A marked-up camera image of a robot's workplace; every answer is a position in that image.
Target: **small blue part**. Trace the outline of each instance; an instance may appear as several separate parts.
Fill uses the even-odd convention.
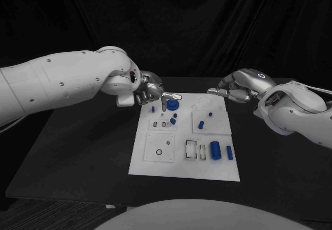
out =
[[[220,151],[220,142],[218,141],[211,142],[211,157],[214,160],[221,159],[221,151]]]
[[[176,119],[175,118],[171,119],[171,123],[175,125],[175,123],[176,123]]]
[[[228,159],[233,160],[233,149],[230,145],[227,146],[227,155],[228,155]]]
[[[199,129],[202,129],[204,121],[199,122]]]
[[[168,100],[168,104],[166,104],[166,107],[168,107],[168,110],[178,110],[181,104],[179,104],[179,101],[178,100]]]

